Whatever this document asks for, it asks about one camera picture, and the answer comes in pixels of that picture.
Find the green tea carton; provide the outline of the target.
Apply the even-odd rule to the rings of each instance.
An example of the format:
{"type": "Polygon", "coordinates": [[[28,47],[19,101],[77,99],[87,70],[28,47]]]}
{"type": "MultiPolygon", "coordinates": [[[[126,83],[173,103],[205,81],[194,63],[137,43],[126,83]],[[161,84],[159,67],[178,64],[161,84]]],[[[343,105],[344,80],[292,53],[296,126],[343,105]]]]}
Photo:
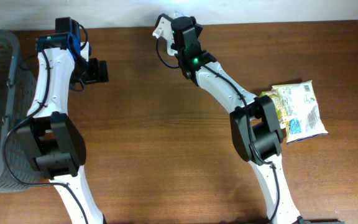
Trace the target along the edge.
{"type": "Polygon", "coordinates": [[[275,105],[275,111],[280,123],[280,128],[285,129],[288,123],[287,111],[282,103],[279,94],[275,90],[263,91],[259,97],[268,96],[275,105]]]}

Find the yellow snack bag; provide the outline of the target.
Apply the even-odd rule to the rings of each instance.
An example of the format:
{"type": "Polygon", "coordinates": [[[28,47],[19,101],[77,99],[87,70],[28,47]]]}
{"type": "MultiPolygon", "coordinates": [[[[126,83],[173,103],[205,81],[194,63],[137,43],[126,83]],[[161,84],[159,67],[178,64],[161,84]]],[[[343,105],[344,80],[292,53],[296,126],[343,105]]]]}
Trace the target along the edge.
{"type": "Polygon", "coordinates": [[[274,85],[272,90],[278,94],[287,112],[287,144],[328,135],[320,117],[311,80],[295,84],[274,85]]]}

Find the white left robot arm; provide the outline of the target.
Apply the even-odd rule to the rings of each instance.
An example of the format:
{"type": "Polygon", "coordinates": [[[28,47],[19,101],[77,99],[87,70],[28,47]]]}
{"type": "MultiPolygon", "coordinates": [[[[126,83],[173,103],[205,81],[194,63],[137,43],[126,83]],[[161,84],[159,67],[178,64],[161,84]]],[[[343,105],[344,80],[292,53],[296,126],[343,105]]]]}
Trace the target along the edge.
{"type": "Polygon", "coordinates": [[[55,20],[55,32],[36,40],[39,75],[26,118],[14,129],[33,170],[58,191],[72,223],[105,223],[85,175],[86,145],[68,116],[76,84],[106,83],[107,63],[91,58],[85,29],[70,17],[55,20]]]}

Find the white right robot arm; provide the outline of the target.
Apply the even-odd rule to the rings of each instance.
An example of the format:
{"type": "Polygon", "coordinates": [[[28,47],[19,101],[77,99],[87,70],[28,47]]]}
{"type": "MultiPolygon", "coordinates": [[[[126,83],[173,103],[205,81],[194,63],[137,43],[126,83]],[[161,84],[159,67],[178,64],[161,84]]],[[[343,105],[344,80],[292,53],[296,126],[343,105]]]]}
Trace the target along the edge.
{"type": "Polygon", "coordinates": [[[237,84],[198,37],[202,26],[194,17],[172,20],[173,48],[183,75],[211,94],[229,113],[232,143],[253,168],[262,190],[269,223],[304,223],[283,172],[283,133],[275,105],[237,84]]]}

